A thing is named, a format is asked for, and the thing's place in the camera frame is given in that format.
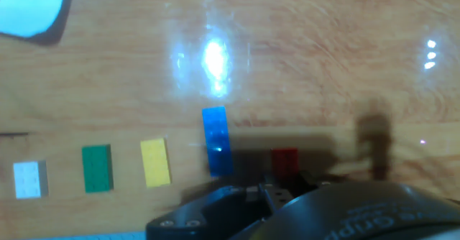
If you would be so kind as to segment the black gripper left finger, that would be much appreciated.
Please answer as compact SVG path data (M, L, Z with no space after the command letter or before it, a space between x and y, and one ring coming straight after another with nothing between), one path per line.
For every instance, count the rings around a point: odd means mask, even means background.
M150 221L147 240L248 239L293 199L272 176L242 188L225 186Z

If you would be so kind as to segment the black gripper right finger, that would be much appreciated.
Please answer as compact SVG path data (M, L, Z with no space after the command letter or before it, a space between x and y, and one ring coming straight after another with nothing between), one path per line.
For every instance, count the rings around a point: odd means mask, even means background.
M331 184L328 178L313 176L308 171L300 171L299 181L301 193L308 193Z

